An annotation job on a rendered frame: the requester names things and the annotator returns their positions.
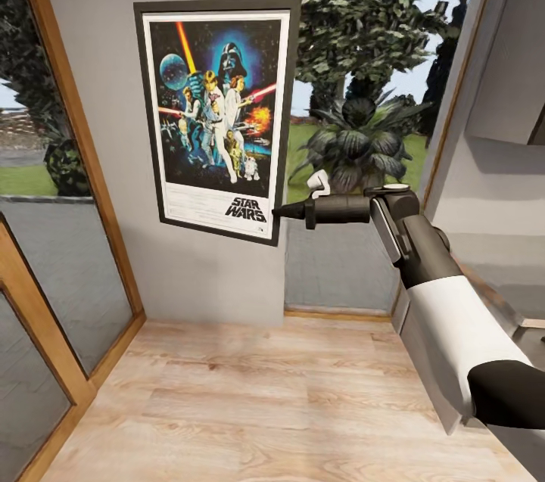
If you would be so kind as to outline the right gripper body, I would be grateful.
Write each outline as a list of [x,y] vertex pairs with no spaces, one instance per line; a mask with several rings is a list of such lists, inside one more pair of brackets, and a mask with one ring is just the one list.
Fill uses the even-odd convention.
[[318,223],[348,223],[347,194],[320,195],[307,198],[305,206],[306,228],[314,230]]

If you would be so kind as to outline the poster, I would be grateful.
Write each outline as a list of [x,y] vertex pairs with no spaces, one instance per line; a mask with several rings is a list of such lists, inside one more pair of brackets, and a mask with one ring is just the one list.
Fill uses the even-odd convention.
[[133,2],[160,222],[278,247],[301,2]]

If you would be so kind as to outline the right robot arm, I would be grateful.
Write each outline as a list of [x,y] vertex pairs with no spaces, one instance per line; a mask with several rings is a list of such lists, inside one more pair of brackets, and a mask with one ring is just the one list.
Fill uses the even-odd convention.
[[409,185],[330,194],[324,170],[307,184],[305,201],[273,215],[318,223],[369,223],[372,218],[413,307],[431,371],[446,400],[476,417],[533,475],[545,482],[545,372],[497,323],[450,255],[446,233],[419,215]]

